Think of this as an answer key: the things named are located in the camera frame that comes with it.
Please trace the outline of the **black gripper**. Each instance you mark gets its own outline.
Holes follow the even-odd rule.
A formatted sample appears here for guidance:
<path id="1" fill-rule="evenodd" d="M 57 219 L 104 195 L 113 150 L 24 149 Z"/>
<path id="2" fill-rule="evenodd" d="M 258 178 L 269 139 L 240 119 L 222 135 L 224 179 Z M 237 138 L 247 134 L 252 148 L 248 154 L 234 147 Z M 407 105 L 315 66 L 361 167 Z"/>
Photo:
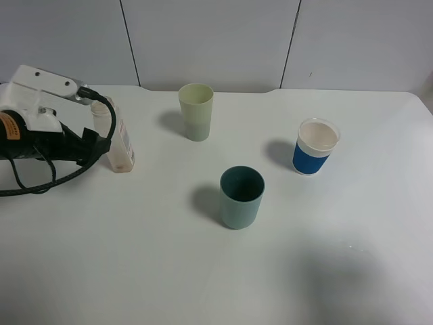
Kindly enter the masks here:
<path id="1" fill-rule="evenodd" d="M 92 166 L 110 151 L 111 138 L 84 128 L 82 138 L 61 123 L 61 132 L 26 131 L 20 140 L 20 158 L 77 161 Z"/>

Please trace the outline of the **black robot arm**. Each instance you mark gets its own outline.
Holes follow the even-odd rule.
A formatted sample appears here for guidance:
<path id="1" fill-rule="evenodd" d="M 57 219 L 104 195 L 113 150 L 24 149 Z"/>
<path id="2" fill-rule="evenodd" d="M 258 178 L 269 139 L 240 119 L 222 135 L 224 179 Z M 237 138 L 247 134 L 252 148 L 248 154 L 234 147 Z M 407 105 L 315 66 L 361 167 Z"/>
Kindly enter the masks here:
<path id="1" fill-rule="evenodd" d="M 78 136 L 64 124 L 60 132 L 31 131 L 13 110 L 1 112 L 1 159 L 61 160 L 84 166 L 110 150 L 111 141 L 85 128 Z"/>

